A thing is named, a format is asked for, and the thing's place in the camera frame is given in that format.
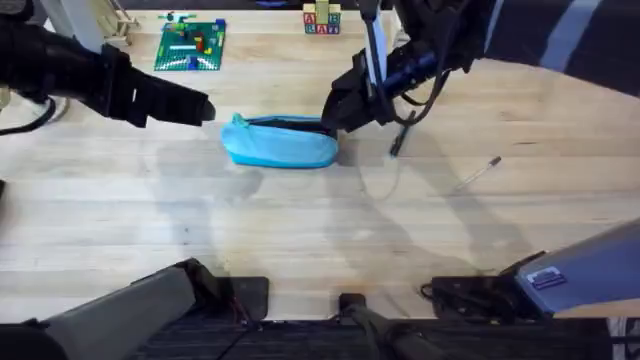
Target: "wire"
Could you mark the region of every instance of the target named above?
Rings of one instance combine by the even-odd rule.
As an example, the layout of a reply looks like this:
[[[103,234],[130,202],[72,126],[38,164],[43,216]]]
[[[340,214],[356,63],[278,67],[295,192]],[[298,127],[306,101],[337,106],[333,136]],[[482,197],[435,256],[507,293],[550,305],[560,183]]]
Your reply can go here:
[[[18,127],[9,128],[9,129],[0,129],[0,136],[31,132],[42,127],[51,119],[51,117],[56,112],[56,102],[53,101],[53,99],[50,97],[47,98],[47,101],[49,102],[49,107],[47,108],[47,111],[44,112],[44,114],[40,115],[37,119],[35,119],[34,121],[30,122],[27,125],[18,126]]]
[[[247,328],[245,331],[241,332],[238,336],[236,336],[235,339],[233,339],[233,341],[231,343],[229,343],[229,345],[227,345],[227,347],[222,350],[222,352],[220,353],[220,355],[218,355],[218,357],[216,357],[215,360],[222,360],[227,353],[229,353],[229,351],[231,351],[231,349],[233,349],[238,342],[240,342],[240,340],[242,340],[243,337],[247,336],[247,334],[249,334],[250,332],[252,332],[253,330],[257,329],[256,326],[252,326]]]
[[[215,360],[222,360],[227,355],[227,353],[231,351],[238,344],[238,342],[240,342],[240,340],[242,340],[242,338],[247,336],[247,334],[249,334],[250,332],[255,330],[262,331],[263,329],[260,322],[255,322],[253,321],[253,319],[251,319],[251,316],[249,315],[249,313],[247,313],[247,311],[245,311],[244,306],[242,306],[240,301],[238,301],[238,298],[234,296],[231,299],[230,303],[231,303],[231,307],[233,308],[234,324],[237,320],[236,319],[237,310],[240,310],[240,313],[244,317],[249,327],[245,331],[241,332],[238,336],[236,336],[236,338],[233,339],[233,341],[231,341],[231,343],[229,343],[229,345],[227,345],[227,347],[224,350],[222,350],[220,355],[218,355],[218,357],[216,357]]]

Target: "light wood tabletop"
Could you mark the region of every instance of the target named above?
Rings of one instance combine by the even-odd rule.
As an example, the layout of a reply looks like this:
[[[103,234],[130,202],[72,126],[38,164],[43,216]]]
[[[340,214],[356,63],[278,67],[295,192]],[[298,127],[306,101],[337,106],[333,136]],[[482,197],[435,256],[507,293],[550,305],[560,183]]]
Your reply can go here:
[[[231,114],[321,113],[363,26],[346,12],[341,35],[313,36],[300,12],[196,13],[228,22],[221,71],[154,73],[157,11],[131,12],[142,26],[128,51],[208,93],[215,122],[136,129],[74,102],[0,139],[0,321],[50,316],[192,256],[214,274],[268,277],[271,319],[328,318],[341,292],[430,317],[416,289],[433,276],[492,274],[640,216],[638,99],[488,60],[452,75],[397,160],[398,128],[370,124],[342,136],[329,168],[236,166],[219,140]],[[0,126],[26,111],[13,102]]]

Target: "blue pouch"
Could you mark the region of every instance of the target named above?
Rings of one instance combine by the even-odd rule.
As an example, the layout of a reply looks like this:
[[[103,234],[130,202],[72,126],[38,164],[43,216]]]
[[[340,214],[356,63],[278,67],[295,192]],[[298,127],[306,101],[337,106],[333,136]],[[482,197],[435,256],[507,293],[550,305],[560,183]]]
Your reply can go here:
[[[338,153],[338,133],[320,118],[271,115],[245,119],[234,114],[222,128],[222,144],[236,164],[278,168],[320,168]]]

